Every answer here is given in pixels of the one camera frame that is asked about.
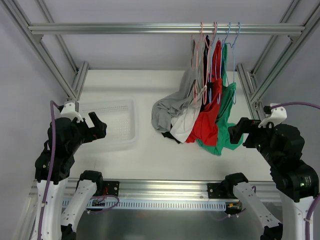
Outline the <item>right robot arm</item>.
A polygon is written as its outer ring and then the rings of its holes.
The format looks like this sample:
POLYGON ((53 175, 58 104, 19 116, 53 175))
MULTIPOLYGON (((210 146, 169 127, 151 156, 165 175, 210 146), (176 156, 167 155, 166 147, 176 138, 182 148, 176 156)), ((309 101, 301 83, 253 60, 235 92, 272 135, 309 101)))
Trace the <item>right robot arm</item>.
POLYGON ((237 198, 254 219, 260 239, 311 240, 320 183, 316 171, 301 159, 305 140, 294 126, 259 124, 259 120, 242 117, 236 125, 228 127, 229 138, 236 144, 247 134, 243 146, 256 149, 270 166, 282 203, 282 221, 268 211, 243 173, 227 175, 219 186, 228 198, 237 198))

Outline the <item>grey tank top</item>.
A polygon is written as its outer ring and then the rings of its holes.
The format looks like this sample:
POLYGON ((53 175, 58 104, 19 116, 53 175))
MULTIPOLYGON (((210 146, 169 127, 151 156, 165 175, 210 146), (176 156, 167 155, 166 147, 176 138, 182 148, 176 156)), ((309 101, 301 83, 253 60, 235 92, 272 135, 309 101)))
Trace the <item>grey tank top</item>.
MULTIPOLYGON (((193 102, 193 87, 195 82, 195 72, 192 69, 192 53, 195 48, 193 39, 191 40, 190 56, 187 68, 181 78, 179 90, 158 100, 151 110, 151 124, 153 128, 165 133, 171 130, 171 120, 180 116, 183 111, 193 102)), ((201 41, 198 50, 198 92, 203 87, 203 57, 205 50, 205 40, 201 41)))

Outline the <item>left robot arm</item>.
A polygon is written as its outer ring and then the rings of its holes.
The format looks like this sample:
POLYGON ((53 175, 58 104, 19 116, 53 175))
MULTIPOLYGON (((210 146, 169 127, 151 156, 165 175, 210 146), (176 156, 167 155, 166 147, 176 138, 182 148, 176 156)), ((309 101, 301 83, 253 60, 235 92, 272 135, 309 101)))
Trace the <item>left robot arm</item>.
POLYGON ((74 240, 77 226, 85 206, 93 196, 104 191, 103 175, 99 171, 85 170, 79 177, 71 202, 62 210, 64 192, 74 154, 83 144, 103 139, 107 124, 95 112, 88 114, 93 126, 76 118, 52 118, 47 130, 48 139, 35 161, 37 181, 37 213, 33 240, 74 240))

